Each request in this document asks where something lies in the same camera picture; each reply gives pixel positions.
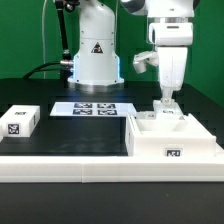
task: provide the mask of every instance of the warning label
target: warning label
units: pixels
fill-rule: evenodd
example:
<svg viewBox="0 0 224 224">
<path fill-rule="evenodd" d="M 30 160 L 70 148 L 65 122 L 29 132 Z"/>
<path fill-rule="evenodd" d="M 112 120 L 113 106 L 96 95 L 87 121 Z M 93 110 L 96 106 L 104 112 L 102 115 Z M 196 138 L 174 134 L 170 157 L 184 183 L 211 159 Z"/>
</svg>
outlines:
<svg viewBox="0 0 224 224">
<path fill-rule="evenodd" d="M 99 44 L 99 42 L 96 43 L 95 47 L 93 48 L 93 50 L 91 51 L 91 53 L 95 53 L 95 54 L 103 54 L 102 48 Z"/>
</svg>

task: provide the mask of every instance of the green wall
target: green wall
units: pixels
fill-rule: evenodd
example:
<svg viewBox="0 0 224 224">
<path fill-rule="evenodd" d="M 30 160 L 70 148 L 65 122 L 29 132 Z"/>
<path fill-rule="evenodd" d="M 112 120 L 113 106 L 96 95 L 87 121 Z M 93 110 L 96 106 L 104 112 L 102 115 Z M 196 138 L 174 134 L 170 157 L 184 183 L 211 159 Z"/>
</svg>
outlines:
<svg viewBox="0 0 224 224">
<path fill-rule="evenodd" d="M 115 10 L 115 0 L 102 0 Z M 44 0 L 8 1 L 0 13 L 0 78 L 22 77 L 43 63 L 41 14 Z M 189 47 L 185 82 L 224 106 L 224 1 L 201 0 L 194 18 L 194 43 Z M 78 51 L 78 13 L 65 13 L 69 47 Z M 61 59 L 61 42 L 53 0 L 46 9 L 47 62 Z M 157 80 L 157 71 L 149 66 L 138 75 L 132 67 L 133 56 L 151 45 L 146 42 L 146 18 L 118 10 L 117 54 L 126 80 Z M 58 74 L 47 73 L 47 78 Z"/>
</svg>

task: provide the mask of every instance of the white box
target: white box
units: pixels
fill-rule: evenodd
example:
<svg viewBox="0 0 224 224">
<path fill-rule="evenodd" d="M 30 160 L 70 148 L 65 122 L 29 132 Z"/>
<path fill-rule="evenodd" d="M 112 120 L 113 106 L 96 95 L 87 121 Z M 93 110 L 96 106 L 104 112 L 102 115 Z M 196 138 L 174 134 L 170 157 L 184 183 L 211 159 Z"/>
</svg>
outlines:
<svg viewBox="0 0 224 224">
<path fill-rule="evenodd" d="M 2 124 L 0 123 L 0 142 L 2 141 L 3 136 L 2 136 Z"/>
<path fill-rule="evenodd" d="M 40 120 L 40 106 L 13 105 L 2 117 L 4 137 L 30 137 Z"/>
<path fill-rule="evenodd" d="M 183 120 L 147 120 L 127 116 L 125 143 L 129 156 L 212 158 L 216 137 L 191 114 Z"/>
</svg>

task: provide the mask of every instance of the blue light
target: blue light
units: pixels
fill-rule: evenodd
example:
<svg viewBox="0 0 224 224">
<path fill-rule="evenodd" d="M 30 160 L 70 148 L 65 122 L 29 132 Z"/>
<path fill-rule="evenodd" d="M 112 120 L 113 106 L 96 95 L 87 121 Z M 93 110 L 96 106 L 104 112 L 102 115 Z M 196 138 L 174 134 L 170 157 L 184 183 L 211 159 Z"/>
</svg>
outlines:
<svg viewBox="0 0 224 224">
<path fill-rule="evenodd" d="M 74 57 L 73 58 L 73 76 L 72 76 L 73 79 L 75 79 L 75 77 L 76 77 L 75 68 L 76 68 L 76 60 L 75 60 L 75 57 Z"/>
<path fill-rule="evenodd" d="M 121 75 L 120 75 L 120 65 L 121 65 L 121 60 L 120 60 L 120 58 L 119 57 L 117 57 L 118 58 L 118 68 L 117 68 L 117 75 L 118 75 L 118 79 L 120 79 L 120 77 L 121 77 Z"/>
</svg>

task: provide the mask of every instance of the black table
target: black table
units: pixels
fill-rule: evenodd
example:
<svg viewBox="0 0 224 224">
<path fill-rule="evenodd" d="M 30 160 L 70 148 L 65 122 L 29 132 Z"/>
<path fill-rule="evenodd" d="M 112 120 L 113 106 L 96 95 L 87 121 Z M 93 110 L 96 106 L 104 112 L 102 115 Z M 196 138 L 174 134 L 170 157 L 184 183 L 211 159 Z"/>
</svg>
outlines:
<svg viewBox="0 0 224 224">
<path fill-rule="evenodd" d="M 133 103 L 152 110 L 158 83 L 128 82 L 124 90 L 89 94 L 59 80 L 3 79 L 0 113 L 11 105 L 40 105 L 31 138 L 5 138 L 0 156 L 126 156 L 124 118 L 52 118 L 56 101 Z M 224 109 L 189 85 L 175 93 L 224 147 Z M 1 223 L 223 223 L 223 183 L 0 184 Z"/>
</svg>

